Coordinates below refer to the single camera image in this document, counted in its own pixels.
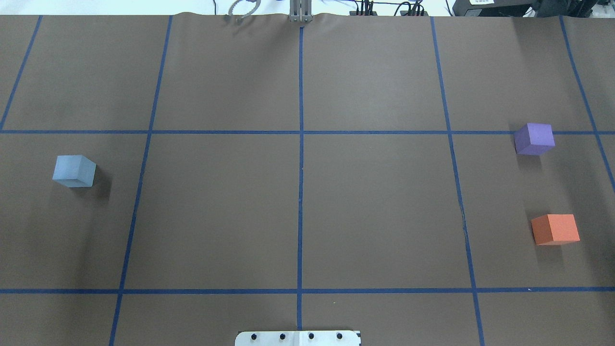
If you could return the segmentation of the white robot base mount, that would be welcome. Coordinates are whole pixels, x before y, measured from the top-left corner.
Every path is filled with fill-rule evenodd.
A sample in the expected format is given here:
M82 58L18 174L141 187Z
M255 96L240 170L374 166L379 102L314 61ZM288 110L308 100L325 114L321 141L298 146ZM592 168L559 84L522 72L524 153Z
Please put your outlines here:
M359 331L245 331L238 333L235 346L360 346Z

